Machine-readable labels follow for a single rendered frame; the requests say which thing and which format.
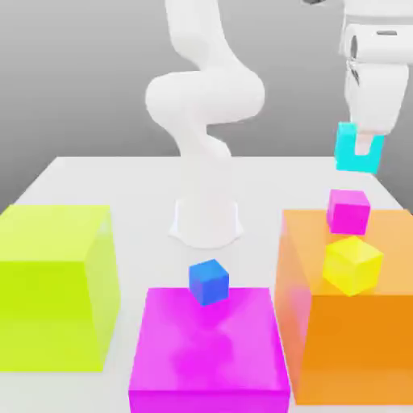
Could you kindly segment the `small cyan cube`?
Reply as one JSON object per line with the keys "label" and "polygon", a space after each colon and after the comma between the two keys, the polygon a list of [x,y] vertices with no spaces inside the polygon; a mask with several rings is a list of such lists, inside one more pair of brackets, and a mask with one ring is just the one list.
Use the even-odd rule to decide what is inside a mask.
{"label": "small cyan cube", "polygon": [[341,171],[376,173],[379,168],[384,136],[374,136],[369,153],[355,153],[357,126],[355,123],[338,122],[334,156],[336,168]]}

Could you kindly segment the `small magenta cube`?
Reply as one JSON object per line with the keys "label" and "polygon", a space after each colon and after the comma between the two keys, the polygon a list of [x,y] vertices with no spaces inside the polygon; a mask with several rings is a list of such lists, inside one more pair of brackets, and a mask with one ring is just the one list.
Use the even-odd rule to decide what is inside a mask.
{"label": "small magenta cube", "polygon": [[330,233],[363,236],[369,222],[370,203],[361,190],[330,190],[327,224]]}

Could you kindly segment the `small yellow cube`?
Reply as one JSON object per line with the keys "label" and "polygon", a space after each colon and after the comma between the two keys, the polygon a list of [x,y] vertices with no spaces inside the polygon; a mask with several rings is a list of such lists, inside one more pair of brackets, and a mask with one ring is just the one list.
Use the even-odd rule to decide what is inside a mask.
{"label": "small yellow cube", "polygon": [[378,283],[383,256],[357,236],[337,240],[325,248],[323,278],[347,296],[371,290]]}

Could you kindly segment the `small blue cube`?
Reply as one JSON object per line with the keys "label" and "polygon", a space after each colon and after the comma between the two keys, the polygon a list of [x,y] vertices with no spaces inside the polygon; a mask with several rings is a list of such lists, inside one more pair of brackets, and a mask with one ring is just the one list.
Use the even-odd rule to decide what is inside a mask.
{"label": "small blue cube", "polygon": [[228,297],[229,273],[216,259],[191,265],[189,288],[202,306],[222,301]]}

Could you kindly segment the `large orange box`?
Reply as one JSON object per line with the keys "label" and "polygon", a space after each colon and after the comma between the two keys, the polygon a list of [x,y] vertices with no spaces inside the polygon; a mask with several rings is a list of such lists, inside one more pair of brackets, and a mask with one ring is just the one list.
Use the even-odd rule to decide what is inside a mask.
{"label": "large orange box", "polygon": [[413,215],[371,213],[365,242],[384,255],[354,297],[322,275],[337,241],[322,210],[282,214],[275,311],[298,405],[413,405]]}

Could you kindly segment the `large magenta box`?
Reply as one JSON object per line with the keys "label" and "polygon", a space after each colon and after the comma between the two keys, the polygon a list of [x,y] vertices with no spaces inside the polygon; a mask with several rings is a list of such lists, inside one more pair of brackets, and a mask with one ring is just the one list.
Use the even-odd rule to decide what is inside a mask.
{"label": "large magenta box", "polygon": [[185,288],[149,289],[128,398],[131,413],[288,413],[269,290],[232,288],[203,307]]}

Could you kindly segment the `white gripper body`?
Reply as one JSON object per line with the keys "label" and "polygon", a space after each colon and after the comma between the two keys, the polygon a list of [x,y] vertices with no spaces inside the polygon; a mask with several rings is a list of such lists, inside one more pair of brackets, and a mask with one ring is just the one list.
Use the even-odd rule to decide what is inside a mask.
{"label": "white gripper body", "polygon": [[388,135],[392,132],[408,79],[407,65],[347,63],[344,96],[349,120],[360,133]]}

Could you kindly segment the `large lime box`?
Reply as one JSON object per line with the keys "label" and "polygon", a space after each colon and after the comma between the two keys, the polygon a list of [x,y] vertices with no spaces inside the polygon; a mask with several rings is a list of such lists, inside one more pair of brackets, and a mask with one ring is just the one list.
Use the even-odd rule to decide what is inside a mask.
{"label": "large lime box", "polygon": [[100,372],[120,305],[106,205],[0,215],[0,372]]}

